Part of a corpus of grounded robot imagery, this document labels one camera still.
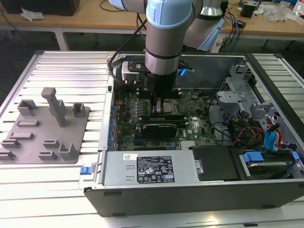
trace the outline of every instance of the power supply label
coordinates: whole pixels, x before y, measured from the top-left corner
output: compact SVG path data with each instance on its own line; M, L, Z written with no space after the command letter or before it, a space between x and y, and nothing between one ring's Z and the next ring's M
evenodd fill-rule
M175 182L171 156L137 157L137 182L140 184Z

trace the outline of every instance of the small blue tab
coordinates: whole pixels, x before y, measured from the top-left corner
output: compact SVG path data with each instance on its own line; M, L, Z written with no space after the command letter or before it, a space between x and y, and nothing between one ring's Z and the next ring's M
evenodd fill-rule
M80 168L80 175L91 175L92 174L92 167L81 167Z
M296 162L297 162L298 160L300 160L300 156L298 155L297 152L293 151L293 152L292 152L292 155L293 155L293 158L294 158L294 160L295 160Z
M249 158L249 156L248 156L248 154L243 154L243 158L244 158L244 160L245 160L245 162L247 163L247 162L250 162L250 158Z
M246 152L245 154L243 154L243 158L244 158L245 162L257 162L257 161L262 162L262 161L264 161L262 153L256 152L256 151Z
M187 69L183 69L180 73L180 76L183 77L185 75L185 73L187 72Z

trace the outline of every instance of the blue cable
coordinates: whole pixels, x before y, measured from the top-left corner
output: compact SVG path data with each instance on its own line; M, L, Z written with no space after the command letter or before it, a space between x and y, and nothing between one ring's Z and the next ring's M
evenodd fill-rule
M234 19L234 22L236 24L236 40L235 40L234 44L232 45L232 48L229 51L229 53L234 49L234 47L235 47L235 45L237 44L237 41L238 41L238 23L237 23L237 21L235 19Z

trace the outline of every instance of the floor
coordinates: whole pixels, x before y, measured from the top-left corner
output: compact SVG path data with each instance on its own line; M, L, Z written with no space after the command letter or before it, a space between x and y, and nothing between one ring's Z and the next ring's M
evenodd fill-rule
M35 50L59 50L53 33L23 32L22 36L13 32L12 40L0 37L0 104L14 86ZM68 33L66 36L70 50L75 51L114 51L129 37L121 34L99 34L99 43L96 43L94 34ZM293 43L289 50L285 48L290 41L271 40L266 49L260 47L261 43L262 41L259 40L240 39L232 53L281 53L297 72L304 67L304 42ZM142 51L143 49L144 40L138 35L123 50ZM192 48L187 51L198 52Z

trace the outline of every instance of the wooden table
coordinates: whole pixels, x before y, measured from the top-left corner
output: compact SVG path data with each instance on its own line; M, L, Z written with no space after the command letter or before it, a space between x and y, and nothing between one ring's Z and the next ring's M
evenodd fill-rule
M54 32L61 50L68 50L65 32L131 34L136 30L135 13L108 12L99 7L100 2L101 0L81 0L79 9L72 17L45 15L44 20L30 22L19 14L5 15L19 30ZM231 0L230 2L231 13L237 19L247 23L242 38L304 40L304 26L300 26L295 21L268 22L264 15L253 16L250 19L243 18L240 17L240 11L233 8L233 3L237 0ZM108 2L103 6L114 9ZM0 29L13 30L2 15L0 15ZM218 40L222 40L230 31L231 25L226 22Z

